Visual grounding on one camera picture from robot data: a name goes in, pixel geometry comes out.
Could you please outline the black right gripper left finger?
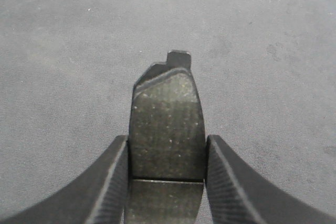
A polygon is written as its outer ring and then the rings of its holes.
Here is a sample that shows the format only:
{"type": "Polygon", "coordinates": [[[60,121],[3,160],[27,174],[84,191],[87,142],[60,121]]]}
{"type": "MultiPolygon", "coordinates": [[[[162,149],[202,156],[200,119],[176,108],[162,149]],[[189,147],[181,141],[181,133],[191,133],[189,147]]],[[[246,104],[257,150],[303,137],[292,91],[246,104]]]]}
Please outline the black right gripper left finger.
{"type": "Polygon", "coordinates": [[[67,186],[1,223],[120,223],[128,178],[128,137],[119,135],[67,186]]]}

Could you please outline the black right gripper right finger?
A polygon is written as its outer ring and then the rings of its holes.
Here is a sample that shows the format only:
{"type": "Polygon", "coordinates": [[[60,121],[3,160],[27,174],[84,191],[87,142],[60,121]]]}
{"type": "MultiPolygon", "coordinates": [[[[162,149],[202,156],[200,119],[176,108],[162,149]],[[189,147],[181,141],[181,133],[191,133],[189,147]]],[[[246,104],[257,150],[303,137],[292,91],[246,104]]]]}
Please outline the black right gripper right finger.
{"type": "Polygon", "coordinates": [[[207,150],[206,190],[214,223],[335,223],[335,217],[263,178],[220,136],[208,136],[207,150]]]}

